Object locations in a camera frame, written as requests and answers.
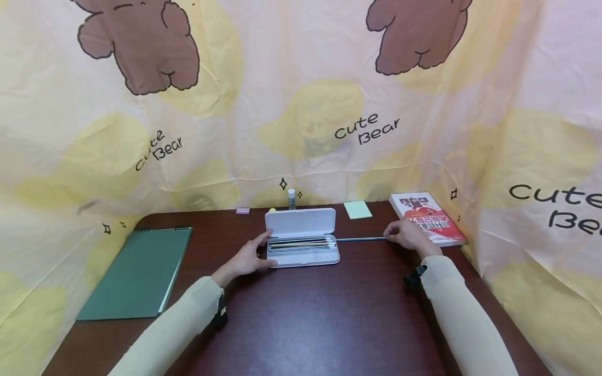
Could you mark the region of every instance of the table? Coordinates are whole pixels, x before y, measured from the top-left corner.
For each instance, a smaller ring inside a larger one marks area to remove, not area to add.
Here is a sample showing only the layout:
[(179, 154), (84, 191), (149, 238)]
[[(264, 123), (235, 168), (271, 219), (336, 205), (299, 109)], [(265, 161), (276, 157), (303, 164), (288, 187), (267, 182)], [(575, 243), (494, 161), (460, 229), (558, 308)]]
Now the table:
[[(337, 210), (337, 237), (380, 236), (397, 219), (387, 202), (373, 218)], [(265, 231), (266, 209), (152, 214), (138, 227), (192, 226), (169, 304)], [(424, 292), (403, 276), (417, 256), (386, 241), (343, 242), (337, 265), (268, 270), (226, 289), (229, 322), (205, 330), (170, 376), (460, 375)], [(521, 376), (550, 375), (458, 247), (444, 249), (501, 333)], [(106, 376), (151, 319), (76, 322), (44, 376)]]

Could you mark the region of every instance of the pencil case lid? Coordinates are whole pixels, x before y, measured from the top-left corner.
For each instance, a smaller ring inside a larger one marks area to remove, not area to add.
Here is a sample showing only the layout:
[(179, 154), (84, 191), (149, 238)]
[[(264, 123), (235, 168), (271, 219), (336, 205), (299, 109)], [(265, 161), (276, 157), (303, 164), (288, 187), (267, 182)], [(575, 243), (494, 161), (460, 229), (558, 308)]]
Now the pencil case lid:
[(265, 213), (265, 228), (273, 238), (333, 233), (337, 211), (333, 208), (283, 210)]

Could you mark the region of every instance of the wrist strap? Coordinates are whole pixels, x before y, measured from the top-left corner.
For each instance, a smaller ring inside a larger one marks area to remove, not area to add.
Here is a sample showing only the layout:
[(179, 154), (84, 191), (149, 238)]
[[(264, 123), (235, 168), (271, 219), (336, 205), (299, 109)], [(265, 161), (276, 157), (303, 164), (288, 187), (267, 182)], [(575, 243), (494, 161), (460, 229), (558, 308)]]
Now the wrist strap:
[(226, 303), (224, 302), (224, 295), (220, 297), (219, 303), (217, 303), (217, 313), (211, 320), (211, 325), (213, 325), (217, 330), (222, 329), (226, 323), (228, 322), (228, 313), (226, 312)]
[(410, 291), (414, 291), (420, 286), (420, 276), (424, 274), (427, 268), (427, 265), (420, 265), (403, 278), (403, 283), (405, 283)]

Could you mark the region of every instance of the book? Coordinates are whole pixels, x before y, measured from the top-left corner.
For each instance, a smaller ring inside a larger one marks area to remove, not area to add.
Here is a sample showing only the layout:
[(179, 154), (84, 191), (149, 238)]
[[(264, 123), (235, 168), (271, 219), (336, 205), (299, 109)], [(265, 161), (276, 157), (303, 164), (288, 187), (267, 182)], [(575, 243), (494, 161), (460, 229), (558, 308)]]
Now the book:
[(165, 311), (191, 227), (136, 229), (76, 320), (152, 318)]
[(392, 193), (389, 202), (399, 218), (416, 222), (436, 245), (466, 243), (466, 237), (429, 193)]

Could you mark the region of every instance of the hand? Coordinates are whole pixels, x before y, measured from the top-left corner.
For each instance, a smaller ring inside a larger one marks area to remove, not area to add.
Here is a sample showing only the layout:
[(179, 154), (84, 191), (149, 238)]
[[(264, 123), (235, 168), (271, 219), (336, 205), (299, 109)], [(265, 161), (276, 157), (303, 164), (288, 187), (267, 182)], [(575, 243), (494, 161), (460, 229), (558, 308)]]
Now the hand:
[(429, 239), (416, 222), (405, 218), (389, 223), (383, 235), (390, 242), (398, 243), (406, 249), (415, 250), (422, 259), (443, 254), (441, 248)]
[(224, 288), (238, 276), (253, 273), (256, 270), (275, 267), (278, 263), (276, 260), (262, 260), (257, 253), (257, 247), (265, 245), (270, 237), (272, 230), (268, 230), (250, 240), (245, 244), (237, 254), (234, 255), (227, 263), (222, 265), (212, 276), (214, 281)]

